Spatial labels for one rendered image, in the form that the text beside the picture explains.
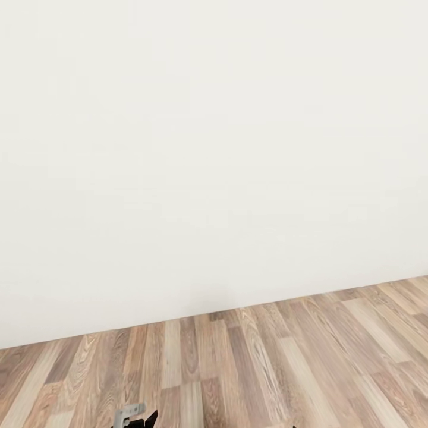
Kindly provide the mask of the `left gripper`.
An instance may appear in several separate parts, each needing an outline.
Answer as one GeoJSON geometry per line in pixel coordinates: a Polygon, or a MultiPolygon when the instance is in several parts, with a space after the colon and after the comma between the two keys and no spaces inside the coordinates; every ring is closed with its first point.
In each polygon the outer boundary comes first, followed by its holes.
{"type": "Polygon", "coordinates": [[[125,425],[123,428],[153,428],[157,417],[158,410],[156,410],[146,421],[144,421],[143,418],[135,421],[130,421],[128,426],[125,425]]]}

